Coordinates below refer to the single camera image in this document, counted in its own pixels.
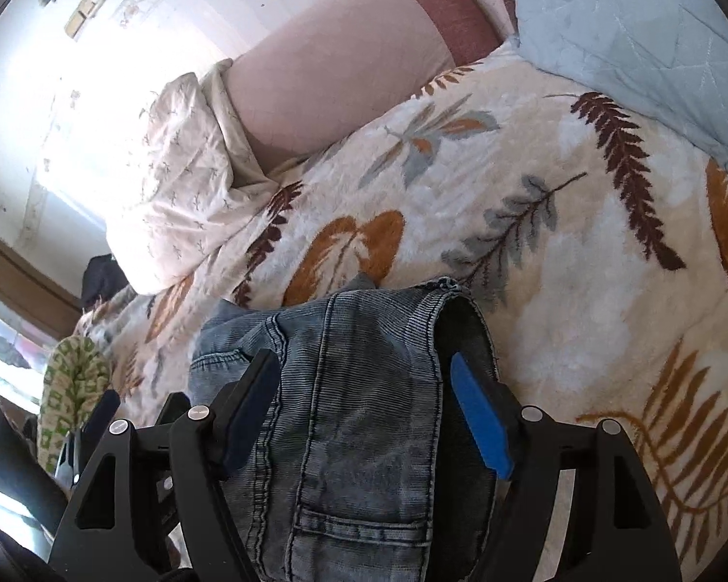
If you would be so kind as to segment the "blue denim jeans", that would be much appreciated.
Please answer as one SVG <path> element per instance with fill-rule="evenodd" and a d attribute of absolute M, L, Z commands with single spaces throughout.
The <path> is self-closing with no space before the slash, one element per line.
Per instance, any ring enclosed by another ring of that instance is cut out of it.
<path fill-rule="evenodd" d="M 451 278 L 380 289 L 355 277 L 276 310 L 220 302 L 198 335 L 198 404 L 261 350 L 281 384 L 225 497 L 263 581 L 464 581 L 488 543 L 496 480 L 449 379 L 493 374 L 479 306 Z"/>

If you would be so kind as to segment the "green white rolled quilt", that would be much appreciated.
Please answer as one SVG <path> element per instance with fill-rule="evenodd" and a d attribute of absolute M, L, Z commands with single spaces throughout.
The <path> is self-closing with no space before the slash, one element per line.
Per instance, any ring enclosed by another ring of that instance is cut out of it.
<path fill-rule="evenodd" d="M 111 367 L 88 337 L 63 339 L 51 352 L 37 417 L 36 458 L 55 476 L 65 437 L 82 426 L 111 386 Z"/>

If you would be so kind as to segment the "black garment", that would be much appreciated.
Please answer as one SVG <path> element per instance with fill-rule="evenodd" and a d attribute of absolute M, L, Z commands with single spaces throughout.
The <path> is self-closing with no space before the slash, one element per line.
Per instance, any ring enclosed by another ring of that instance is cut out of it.
<path fill-rule="evenodd" d="M 96 309 L 129 285 L 126 275 L 113 254 L 94 256 L 83 273 L 81 307 L 83 311 Z"/>

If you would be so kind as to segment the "leaf pattern bed blanket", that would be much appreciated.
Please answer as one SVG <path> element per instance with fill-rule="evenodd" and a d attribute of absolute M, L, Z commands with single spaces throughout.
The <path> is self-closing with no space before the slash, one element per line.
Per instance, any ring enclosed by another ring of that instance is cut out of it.
<path fill-rule="evenodd" d="M 188 385 L 216 304 L 247 310 L 448 276 L 471 292 L 515 394 L 621 422 L 682 576 L 728 543 L 728 173 L 672 129 L 536 70 L 509 46 L 444 72 L 273 172 L 244 230 L 164 291 L 127 285 L 80 334 L 122 410 Z"/>

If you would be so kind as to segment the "white patterned pillow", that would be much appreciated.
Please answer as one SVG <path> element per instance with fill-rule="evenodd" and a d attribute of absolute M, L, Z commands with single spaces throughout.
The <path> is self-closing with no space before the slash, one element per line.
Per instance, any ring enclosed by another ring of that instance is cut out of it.
<path fill-rule="evenodd" d="M 231 66 L 148 91 L 118 78 L 52 105 L 44 179 L 102 222 L 136 293 L 191 275 L 277 192 L 227 92 Z"/>

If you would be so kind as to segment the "pink round bolster cushion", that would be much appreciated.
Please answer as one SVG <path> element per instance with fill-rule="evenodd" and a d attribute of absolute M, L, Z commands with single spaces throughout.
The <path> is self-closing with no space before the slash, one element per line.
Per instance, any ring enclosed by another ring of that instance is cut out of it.
<path fill-rule="evenodd" d="M 270 172 L 501 42 L 475 0 L 322 0 L 236 58 L 225 85 L 257 163 Z"/>

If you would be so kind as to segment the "light blue quilted pillow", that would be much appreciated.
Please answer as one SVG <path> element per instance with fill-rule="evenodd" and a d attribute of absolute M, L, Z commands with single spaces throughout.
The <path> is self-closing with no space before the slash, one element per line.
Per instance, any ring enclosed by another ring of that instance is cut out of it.
<path fill-rule="evenodd" d="M 728 173 L 728 17 L 714 0 L 515 0 L 522 57 L 604 93 Z"/>

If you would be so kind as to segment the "brown wooden window frame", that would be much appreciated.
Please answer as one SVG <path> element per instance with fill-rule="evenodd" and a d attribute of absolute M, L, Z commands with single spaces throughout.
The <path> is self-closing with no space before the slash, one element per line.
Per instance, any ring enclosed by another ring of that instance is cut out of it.
<path fill-rule="evenodd" d="M 73 334 L 79 300 L 0 241 L 0 301 L 50 337 Z"/>

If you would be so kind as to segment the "beige wall switch panel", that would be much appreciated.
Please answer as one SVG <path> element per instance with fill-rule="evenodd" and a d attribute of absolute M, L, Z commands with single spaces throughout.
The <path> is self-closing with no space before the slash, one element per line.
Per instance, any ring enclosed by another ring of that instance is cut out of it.
<path fill-rule="evenodd" d="M 105 1 L 81 0 L 65 25 L 65 34 L 70 38 L 76 37 L 83 27 L 83 24 L 96 16 L 97 12 L 102 8 L 102 5 L 105 4 Z"/>

